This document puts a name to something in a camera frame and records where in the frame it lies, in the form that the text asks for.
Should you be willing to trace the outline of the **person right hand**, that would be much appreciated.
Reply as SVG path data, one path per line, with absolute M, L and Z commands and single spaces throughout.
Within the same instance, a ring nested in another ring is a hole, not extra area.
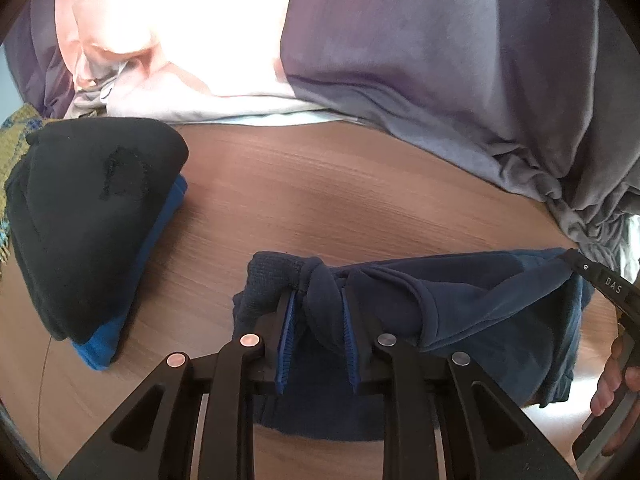
M 625 375 L 622 375 L 620 371 L 620 361 L 622 360 L 624 349 L 624 338 L 619 336 L 612 343 L 611 354 L 605 363 L 603 372 L 598 380 L 597 390 L 590 402 L 590 410 L 593 416 L 601 416 L 613 403 L 615 393 L 621 384 L 625 384 L 630 391 L 639 393 L 640 372 L 638 367 L 628 367 Z M 639 413 L 639 400 L 636 400 L 620 428 L 606 442 L 602 450 L 604 456 L 613 455 L 623 445 L 632 428 L 634 428 L 639 418 Z

